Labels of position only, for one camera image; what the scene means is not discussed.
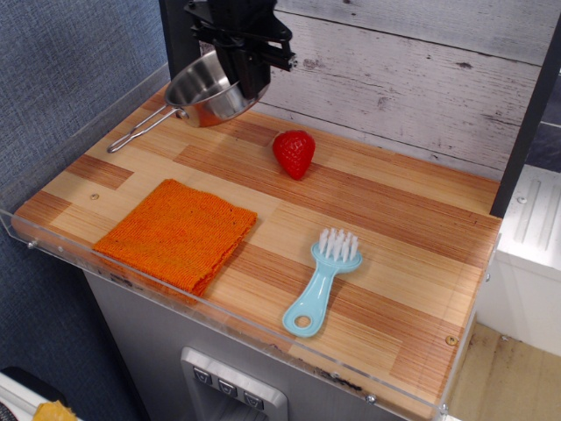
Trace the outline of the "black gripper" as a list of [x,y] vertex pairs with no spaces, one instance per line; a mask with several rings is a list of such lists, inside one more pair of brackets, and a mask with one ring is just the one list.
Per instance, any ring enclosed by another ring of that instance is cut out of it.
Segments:
[[[274,15],[275,1],[189,1],[192,33],[215,51],[229,83],[239,81],[244,97],[257,99],[271,81],[270,66],[296,65],[292,32]],[[236,52],[236,66],[233,52]]]

